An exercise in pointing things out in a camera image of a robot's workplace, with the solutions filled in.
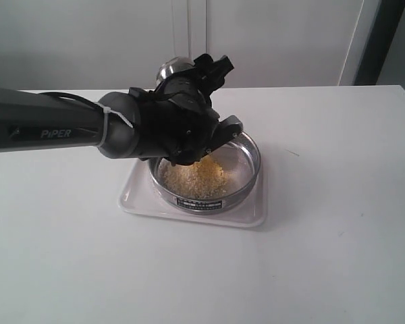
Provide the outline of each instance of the white tabletop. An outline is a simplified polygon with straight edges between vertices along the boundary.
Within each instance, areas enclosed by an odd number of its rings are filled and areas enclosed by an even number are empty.
[[[95,148],[2,153],[0,324],[405,324],[405,92],[225,89],[213,105],[260,146],[266,223],[127,214],[134,161]]]

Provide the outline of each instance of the white cable tie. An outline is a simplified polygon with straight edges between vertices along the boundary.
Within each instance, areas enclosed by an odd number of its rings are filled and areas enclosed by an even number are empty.
[[[120,113],[119,111],[115,111],[112,110],[110,107],[108,106],[104,106],[101,103],[95,103],[96,105],[98,105],[100,108],[102,108],[103,110],[103,135],[102,135],[102,139],[99,142],[99,144],[97,146],[102,146],[105,143],[105,140],[107,139],[107,134],[108,134],[108,115],[110,113],[113,113],[114,115],[117,115],[120,117],[121,120],[123,120],[123,122],[125,122],[126,125],[128,125],[131,128],[134,128],[134,126],[132,125],[132,123],[126,118],[124,117],[124,115],[122,113]]]

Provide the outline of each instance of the white tray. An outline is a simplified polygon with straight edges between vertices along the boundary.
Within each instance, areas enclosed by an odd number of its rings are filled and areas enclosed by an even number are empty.
[[[267,182],[260,169],[255,187],[238,206],[216,215],[193,215],[164,201],[157,192],[148,163],[137,161],[119,198],[128,213],[231,227],[255,227],[267,218]]]

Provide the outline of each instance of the metal sieve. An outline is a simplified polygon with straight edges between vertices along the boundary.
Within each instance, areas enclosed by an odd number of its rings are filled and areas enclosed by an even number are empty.
[[[193,199],[175,194],[165,187],[163,174],[169,161],[150,159],[148,168],[153,183],[163,199],[188,213],[210,215],[221,213],[242,202],[252,191],[261,166],[261,155],[255,142],[241,133],[211,156],[222,166],[227,178],[225,194],[210,199]]]

